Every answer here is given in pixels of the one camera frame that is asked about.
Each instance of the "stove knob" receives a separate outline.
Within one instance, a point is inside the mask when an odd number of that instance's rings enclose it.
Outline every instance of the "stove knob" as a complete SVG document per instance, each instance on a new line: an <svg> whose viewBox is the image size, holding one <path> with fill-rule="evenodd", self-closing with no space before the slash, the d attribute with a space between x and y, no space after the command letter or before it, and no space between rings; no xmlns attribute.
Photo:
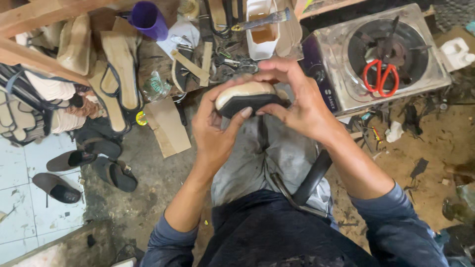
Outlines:
<svg viewBox="0 0 475 267"><path fill-rule="evenodd" d="M322 64L315 64L308 70L308 76L315 79L319 85L325 79L325 68Z"/></svg>

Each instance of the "gas stove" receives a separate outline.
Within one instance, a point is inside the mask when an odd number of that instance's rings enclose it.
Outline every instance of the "gas stove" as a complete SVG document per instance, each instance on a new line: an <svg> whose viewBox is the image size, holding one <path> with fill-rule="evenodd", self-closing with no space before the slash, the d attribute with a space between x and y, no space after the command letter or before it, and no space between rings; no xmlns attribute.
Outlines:
<svg viewBox="0 0 475 267"><path fill-rule="evenodd" d="M369 92L361 77L366 64L381 58L379 44L388 38L397 16L399 22L391 39L388 63L397 66L399 89L393 96L381 97L378 92ZM335 115L451 83L417 4L315 30L302 42L302 47L301 67L316 80L325 103ZM370 85L375 84L376 74L376 67L369 69ZM388 92L393 86L394 77L390 75L383 89Z"/></svg>

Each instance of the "white container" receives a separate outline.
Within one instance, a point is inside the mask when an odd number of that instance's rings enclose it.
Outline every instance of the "white container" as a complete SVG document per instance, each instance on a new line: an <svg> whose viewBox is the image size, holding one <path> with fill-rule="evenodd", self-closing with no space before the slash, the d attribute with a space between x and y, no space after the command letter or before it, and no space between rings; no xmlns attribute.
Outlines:
<svg viewBox="0 0 475 267"><path fill-rule="evenodd" d="M440 51L448 72L464 68L475 61L475 55L468 53L469 48L460 37L445 42Z"/></svg>
<svg viewBox="0 0 475 267"><path fill-rule="evenodd" d="M249 21L249 15L270 14L277 12L276 2L274 0L247 0L246 21ZM275 36L274 41L256 44L252 39L251 30L246 30L247 46L249 55L253 60L262 60L270 58L280 38L280 23L271 24L271 30Z"/></svg>

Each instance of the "white floor tile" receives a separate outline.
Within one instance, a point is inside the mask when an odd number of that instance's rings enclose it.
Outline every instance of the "white floor tile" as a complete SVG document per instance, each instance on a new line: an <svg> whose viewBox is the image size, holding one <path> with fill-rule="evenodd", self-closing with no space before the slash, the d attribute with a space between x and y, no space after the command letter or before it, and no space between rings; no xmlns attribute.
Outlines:
<svg viewBox="0 0 475 267"><path fill-rule="evenodd" d="M36 237L25 238L0 245L0 264L16 259L38 247Z"/></svg>
<svg viewBox="0 0 475 267"><path fill-rule="evenodd" d="M0 211L11 212L1 222L0 244L36 236L28 184L0 190Z"/></svg>
<svg viewBox="0 0 475 267"><path fill-rule="evenodd" d="M28 183L23 147L14 147L0 138L0 190Z"/></svg>
<svg viewBox="0 0 475 267"><path fill-rule="evenodd" d="M61 133L59 136L53 134L49 135L41 141L41 143L30 143L25 146L25 155L27 159L28 176L33 178L35 174L41 172L48 172L46 163L61 155L62 153L75 150L76 142L71 142L71 138L66 133ZM80 168L58 172L58 175L80 171Z"/></svg>
<svg viewBox="0 0 475 267"><path fill-rule="evenodd" d="M38 244L40 246L43 246L49 242L52 242L58 238L61 238L67 234L69 234L70 232L76 230L76 229L79 229L81 228L82 225L80 226L76 226L76 227L71 227L71 228L68 228L68 229L64 229L64 230L59 230L59 231L56 231L56 232L52 232L52 233L47 233L47 234L44 234L44 235L39 235L38 236Z"/></svg>
<svg viewBox="0 0 475 267"><path fill-rule="evenodd" d="M83 192L83 186L79 183L80 176L81 172L75 172L60 177ZM84 194L82 199L74 204L64 204L48 196L48 207L46 207L46 193L33 183L30 187L38 235L84 224L83 214L86 209Z"/></svg>

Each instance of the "brown glue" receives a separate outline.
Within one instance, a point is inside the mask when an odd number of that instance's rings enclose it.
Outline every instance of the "brown glue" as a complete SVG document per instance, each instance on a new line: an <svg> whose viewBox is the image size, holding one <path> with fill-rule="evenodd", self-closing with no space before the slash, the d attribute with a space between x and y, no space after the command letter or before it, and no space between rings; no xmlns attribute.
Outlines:
<svg viewBox="0 0 475 267"><path fill-rule="evenodd" d="M257 15L251 15L249 14L249 19L248 21L253 21L256 19L263 19L265 17L269 16L269 14L257 14ZM252 34L252 40L256 44L264 43L264 42L270 42L274 41L276 38L274 36L274 33L272 32L272 29L270 27L270 24L265 24L259 27L255 27L251 29L251 34Z"/></svg>

